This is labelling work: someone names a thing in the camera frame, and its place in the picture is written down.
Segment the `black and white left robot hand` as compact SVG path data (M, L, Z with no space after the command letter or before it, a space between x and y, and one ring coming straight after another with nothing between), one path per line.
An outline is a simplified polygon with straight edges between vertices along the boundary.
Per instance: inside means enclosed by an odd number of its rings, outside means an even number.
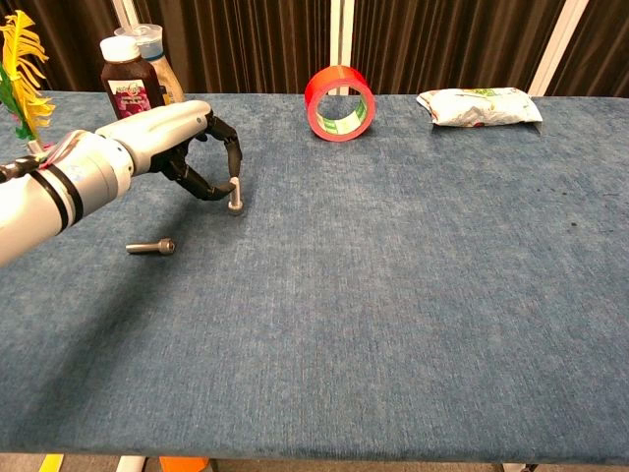
M214 115L209 103L188 100L159 106L96 130L96 134L121 144L134 163L134 175L161 173L202 201L228 198L228 208L240 211L240 168L242 152L237 132ZM230 179L222 184L207 183L186 162L192 140L209 136L224 144Z

